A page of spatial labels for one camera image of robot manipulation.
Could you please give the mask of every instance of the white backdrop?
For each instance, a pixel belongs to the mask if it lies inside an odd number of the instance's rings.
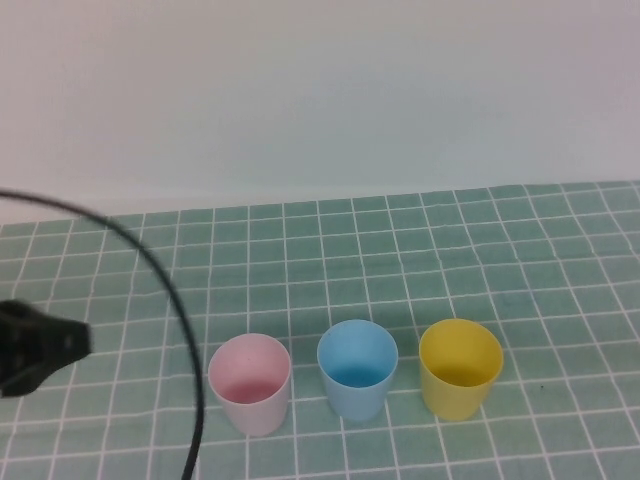
[[[639,2],[601,3],[0,1],[0,184],[124,212],[640,178]]]

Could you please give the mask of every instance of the black cord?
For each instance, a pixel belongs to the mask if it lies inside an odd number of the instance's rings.
[[[25,193],[15,190],[7,190],[0,188],[0,198],[6,198],[9,200],[18,200],[27,203],[36,203],[45,207],[51,207],[58,210],[62,210],[67,213],[73,213],[80,217],[84,217],[91,220],[94,223],[102,227],[106,227],[109,230],[117,233],[122,239],[124,239],[130,247],[140,252],[144,259],[151,265],[154,273],[160,278],[160,281],[169,294],[169,299],[173,305],[173,308],[178,315],[178,321],[182,327],[182,333],[187,341],[187,347],[189,348],[189,356],[191,357],[191,366],[193,368],[193,374],[195,376],[195,400],[196,400],[196,422],[193,427],[193,437],[191,438],[191,446],[189,447],[189,455],[185,462],[184,469],[182,471],[182,480],[190,480],[193,476],[193,470],[196,466],[196,459],[198,458],[198,451],[200,450],[200,443],[202,442],[202,432],[204,430],[204,384],[202,380],[202,366],[200,365],[200,355],[198,353],[198,345],[196,344],[195,335],[189,322],[184,304],[180,299],[180,295],[171,282],[169,275],[162,268],[162,265],[156,258],[156,256],[149,251],[140,241],[138,241],[133,235],[131,235],[122,225],[118,222],[100,215],[99,213],[87,210],[84,207],[79,207],[71,203],[67,203],[63,200],[57,200],[55,198],[49,198],[43,195]]]

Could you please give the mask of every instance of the plastic cup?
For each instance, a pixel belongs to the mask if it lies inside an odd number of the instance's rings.
[[[398,365],[398,347],[384,328],[347,320],[325,332],[318,364],[333,410],[349,420],[373,418],[384,406]]]
[[[231,423],[245,435],[269,435],[282,425],[290,383],[289,353],[268,335],[232,338],[209,363],[209,385]]]
[[[420,379],[425,405],[450,421],[478,410],[503,365],[502,347],[485,327],[449,319],[431,325],[420,339]]]

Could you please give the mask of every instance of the table surface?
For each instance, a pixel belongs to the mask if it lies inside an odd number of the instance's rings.
[[[640,471],[640,182],[329,200],[117,217],[172,272],[203,366],[247,332],[291,352],[293,400],[264,439],[208,392],[197,478],[631,480]],[[89,322],[95,353],[0,401],[0,480],[176,479],[193,426],[186,349],[165,293],[82,220],[5,225],[0,298]],[[481,322],[505,367],[469,421],[434,418],[417,345]],[[316,345],[371,319],[401,355],[382,413],[330,410]]]

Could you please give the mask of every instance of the cutting mat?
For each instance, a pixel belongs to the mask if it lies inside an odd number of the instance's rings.
[[[197,478],[631,480],[640,471],[640,182],[503,186],[118,217],[160,256],[203,367],[247,332],[294,363],[282,428],[236,433],[209,393]],[[0,229],[0,298],[89,322],[95,353],[0,401],[0,480],[179,477],[193,425],[188,357],[165,294],[82,221]],[[434,418],[417,344],[481,322],[505,368],[470,421]],[[400,363],[384,411],[335,416],[316,365],[348,318],[388,328]]]

